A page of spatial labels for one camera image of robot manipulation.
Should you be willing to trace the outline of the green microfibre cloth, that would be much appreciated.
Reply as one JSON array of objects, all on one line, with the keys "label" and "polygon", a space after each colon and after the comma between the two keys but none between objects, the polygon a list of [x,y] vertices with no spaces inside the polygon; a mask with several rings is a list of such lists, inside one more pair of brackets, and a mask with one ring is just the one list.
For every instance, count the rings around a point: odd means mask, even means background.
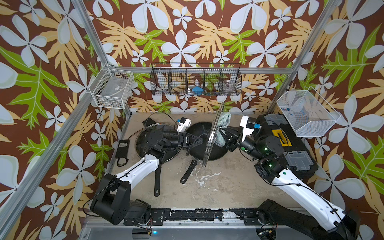
[{"label": "green microfibre cloth", "polygon": [[214,143],[220,148],[223,148],[225,146],[226,141],[219,130],[222,128],[227,128],[230,122],[231,122],[231,113],[229,112],[220,113],[220,116],[218,118],[217,125],[216,125],[214,139],[213,139]]}]

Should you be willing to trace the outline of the small pan with lid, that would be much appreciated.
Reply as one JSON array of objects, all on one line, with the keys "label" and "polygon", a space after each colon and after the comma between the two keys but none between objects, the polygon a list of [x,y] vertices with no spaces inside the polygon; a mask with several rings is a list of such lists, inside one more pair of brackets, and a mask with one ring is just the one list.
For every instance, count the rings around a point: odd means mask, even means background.
[{"label": "small pan with lid", "polygon": [[[202,138],[203,143],[196,146],[196,147],[191,148],[190,155],[192,157],[194,157],[194,159],[191,161],[189,168],[187,169],[187,171],[185,172],[185,174],[181,178],[181,180],[180,180],[181,184],[185,184],[187,182],[192,171],[194,170],[194,168],[198,164],[198,160],[201,160],[201,161],[203,160],[204,155],[205,155],[205,151],[207,148],[208,137],[209,137],[210,132],[211,132],[211,127],[212,127],[212,123],[200,122],[200,123],[196,123],[196,124],[191,125],[187,129],[187,133]],[[225,147],[218,147],[215,143],[213,143],[213,148],[211,151],[211,155],[209,157],[209,161],[218,160],[218,159],[222,158],[227,152],[228,152],[228,150]]]}]

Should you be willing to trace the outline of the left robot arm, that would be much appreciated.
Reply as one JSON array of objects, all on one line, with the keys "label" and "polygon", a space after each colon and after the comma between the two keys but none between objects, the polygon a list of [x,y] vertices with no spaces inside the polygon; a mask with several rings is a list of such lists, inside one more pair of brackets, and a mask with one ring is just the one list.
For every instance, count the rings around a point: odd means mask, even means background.
[{"label": "left robot arm", "polygon": [[123,220],[146,224],[150,220],[151,206],[141,200],[131,200],[131,191],[152,172],[161,173],[167,149],[191,149],[203,143],[201,137],[181,132],[153,130],[146,137],[150,149],[129,169],[105,175],[92,198],[90,210],[113,225]]}]

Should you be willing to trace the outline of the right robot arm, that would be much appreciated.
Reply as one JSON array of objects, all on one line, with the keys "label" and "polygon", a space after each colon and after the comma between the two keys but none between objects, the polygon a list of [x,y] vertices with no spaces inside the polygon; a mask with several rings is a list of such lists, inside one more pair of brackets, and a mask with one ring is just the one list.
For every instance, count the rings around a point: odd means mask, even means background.
[{"label": "right robot arm", "polygon": [[284,149],[279,138],[263,135],[253,140],[231,128],[219,129],[218,135],[224,138],[231,152],[239,149],[256,160],[254,167],[262,180],[284,191],[308,212],[301,214],[266,200],[258,208],[261,222],[288,226],[313,240],[356,240],[359,237],[360,217],[356,212],[345,212],[332,204],[281,164],[279,157]]}]

